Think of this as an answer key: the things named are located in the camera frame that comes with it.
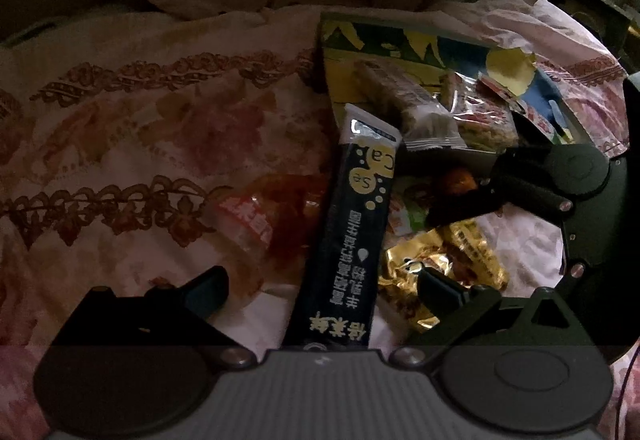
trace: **screw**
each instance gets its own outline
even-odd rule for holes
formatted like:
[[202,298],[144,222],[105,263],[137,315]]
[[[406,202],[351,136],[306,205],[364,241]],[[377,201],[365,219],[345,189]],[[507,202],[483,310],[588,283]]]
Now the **screw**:
[[248,368],[255,364],[256,359],[253,352],[241,346],[232,346],[222,351],[220,360],[230,368]]
[[427,355],[418,348],[402,346],[392,353],[392,360],[403,368],[418,368],[427,360]]
[[580,279],[582,274],[584,274],[585,266],[583,263],[576,263],[571,267],[571,277],[575,277],[575,279]]

